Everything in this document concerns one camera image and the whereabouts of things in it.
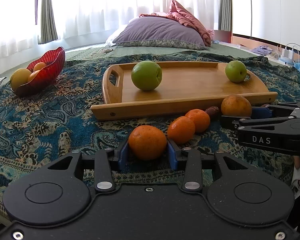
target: bed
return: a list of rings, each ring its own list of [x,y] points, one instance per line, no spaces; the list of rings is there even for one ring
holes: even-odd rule
[[[300,100],[300,73],[297,70],[272,65],[266,57],[224,45],[212,44],[203,52],[117,46],[112,52],[91,57],[91,53],[101,48],[97,45],[66,53],[66,63],[56,83],[35,96],[21,99],[11,92],[9,84],[0,86],[0,222],[8,223],[2,194],[21,176],[70,150],[91,155],[101,148],[117,147],[140,124],[153,125],[166,132],[170,122],[177,117],[96,120],[90,106],[103,101],[101,78],[110,64],[142,60],[229,62],[236,58],[261,78],[270,91],[278,92],[277,101]],[[225,150],[287,184],[291,182],[291,156],[239,146],[235,143],[235,133],[222,129],[218,121],[213,121],[207,132],[195,135],[188,145],[204,154]],[[130,158],[125,171],[114,172],[113,177],[117,185],[127,181],[181,182],[183,172],[172,171],[166,158],[146,164]],[[84,181],[93,185],[92,171],[85,171]],[[204,171],[203,181],[206,186],[212,183],[210,171]]]

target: bowl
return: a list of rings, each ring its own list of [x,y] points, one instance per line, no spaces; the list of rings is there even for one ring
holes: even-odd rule
[[[47,86],[51,85],[60,74],[65,64],[66,53],[63,47],[47,51],[41,58],[31,62],[27,69],[33,72],[34,66],[39,62],[47,64],[30,82],[19,86],[13,91],[19,97],[31,96],[41,92]]]

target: purple pillow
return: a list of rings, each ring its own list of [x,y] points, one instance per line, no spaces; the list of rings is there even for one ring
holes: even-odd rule
[[[131,21],[113,40],[120,46],[174,47],[207,49],[200,34],[174,20],[160,17],[140,17]]]

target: blue gripper pad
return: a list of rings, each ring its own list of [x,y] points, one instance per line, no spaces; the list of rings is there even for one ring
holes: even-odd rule
[[[120,152],[120,158],[118,160],[118,167],[120,171],[124,170],[124,167],[127,163],[128,156],[129,156],[129,146],[127,140],[126,144],[122,147],[122,150]]]
[[[172,170],[176,171],[178,169],[178,161],[176,156],[176,151],[174,150],[173,146],[167,140],[167,155],[170,163],[170,167]]]
[[[267,107],[253,107],[251,119],[271,118],[272,111]]]

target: pink quilt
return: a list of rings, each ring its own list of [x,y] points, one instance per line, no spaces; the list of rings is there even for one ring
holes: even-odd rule
[[[196,17],[194,17],[176,0],[171,0],[169,13],[156,12],[153,14],[140,14],[140,17],[143,16],[167,18],[170,20],[178,21],[181,25],[184,25],[185,27],[193,28],[200,34],[206,46],[211,45],[211,40],[214,37],[213,30],[207,30]]]

